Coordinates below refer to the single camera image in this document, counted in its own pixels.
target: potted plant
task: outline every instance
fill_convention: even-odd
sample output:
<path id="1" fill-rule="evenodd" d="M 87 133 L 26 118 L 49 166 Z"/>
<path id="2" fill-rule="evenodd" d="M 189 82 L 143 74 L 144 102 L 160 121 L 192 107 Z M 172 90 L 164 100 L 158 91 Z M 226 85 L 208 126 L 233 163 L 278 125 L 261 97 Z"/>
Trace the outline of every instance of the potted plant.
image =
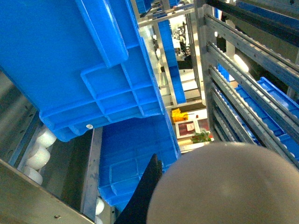
<path id="1" fill-rule="evenodd" d="M 200 143 L 200 142 L 207 142 L 212 141 L 209 137 L 210 132 L 207 132 L 206 130 L 202 131 L 201 133 L 194 132 L 195 135 L 192 136 L 191 141 L 193 143 Z"/>

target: screw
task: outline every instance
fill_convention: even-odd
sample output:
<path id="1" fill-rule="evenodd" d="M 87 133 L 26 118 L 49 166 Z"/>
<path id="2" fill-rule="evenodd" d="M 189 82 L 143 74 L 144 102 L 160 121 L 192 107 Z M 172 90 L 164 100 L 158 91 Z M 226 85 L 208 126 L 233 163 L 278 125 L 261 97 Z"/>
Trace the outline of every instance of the screw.
<path id="1" fill-rule="evenodd" d="M 93 126 L 92 126 L 92 125 L 86 125 L 86 127 L 87 127 L 88 129 L 93 129 Z"/>

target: beige sphere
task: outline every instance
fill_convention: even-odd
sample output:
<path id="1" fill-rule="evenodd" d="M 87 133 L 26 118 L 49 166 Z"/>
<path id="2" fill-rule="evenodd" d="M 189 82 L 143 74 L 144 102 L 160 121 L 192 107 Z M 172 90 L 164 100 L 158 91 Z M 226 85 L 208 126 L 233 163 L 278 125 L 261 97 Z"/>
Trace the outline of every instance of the beige sphere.
<path id="1" fill-rule="evenodd" d="M 299 172 L 265 148 L 213 143 L 159 181 L 147 224 L 299 223 Z"/>

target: metal rail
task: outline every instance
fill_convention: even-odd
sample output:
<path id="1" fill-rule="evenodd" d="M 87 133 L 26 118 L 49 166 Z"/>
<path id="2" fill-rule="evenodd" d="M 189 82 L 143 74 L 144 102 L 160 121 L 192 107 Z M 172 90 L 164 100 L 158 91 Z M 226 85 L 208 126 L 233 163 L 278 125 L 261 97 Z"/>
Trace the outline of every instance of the metal rail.
<path id="1" fill-rule="evenodd" d="M 219 0 L 208 0 L 207 3 L 265 32 L 283 39 L 294 46 L 299 47 L 299 31 L 294 28 Z"/>
<path id="2" fill-rule="evenodd" d="M 217 31 L 224 39 L 299 92 L 298 65 L 211 15 L 206 14 L 205 21 L 208 26 Z"/>
<path id="3" fill-rule="evenodd" d="M 299 119 L 283 107 L 277 100 L 263 89 L 250 75 L 246 74 L 232 62 L 213 43 L 208 45 L 209 52 L 216 58 L 244 90 L 272 116 L 293 139 L 299 143 Z"/>
<path id="4" fill-rule="evenodd" d="M 214 110 L 213 113 L 219 125 L 222 127 L 222 130 L 224 131 L 225 135 L 227 136 L 228 141 L 237 141 L 236 137 L 232 134 L 227 123 L 224 121 L 224 118 L 219 114 L 219 112 L 217 110 Z"/>
<path id="5" fill-rule="evenodd" d="M 228 107 L 228 105 L 224 102 L 223 98 L 216 91 L 216 89 L 213 90 L 212 96 L 213 96 L 213 100 L 215 101 L 216 105 L 219 107 L 221 112 L 224 114 L 225 118 L 228 120 L 228 122 L 232 126 L 233 130 L 237 133 L 240 140 L 242 142 L 255 144 L 253 139 L 250 137 L 250 135 L 244 129 L 244 127 L 242 126 L 240 121 L 237 119 L 237 117 L 234 115 L 234 113 L 231 111 L 231 109 Z"/>
<path id="6" fill-rule="evenodd" d="M 236 109 L 243 121 L 252 129 L 257 139 L 268 149 L 277 152 L 287 161 L 299 168 L 299 163 L 290 154 L 287 148 L 280 142 L 274 133 L 263 123 L 258 115 L 248 107 L 248 104 L 243 98 L 237 94 L 232 86 L 224 79 L 215 67 L 210 67 L 210 72 L 215 84 L 219 87 L 220 91 Z"/>

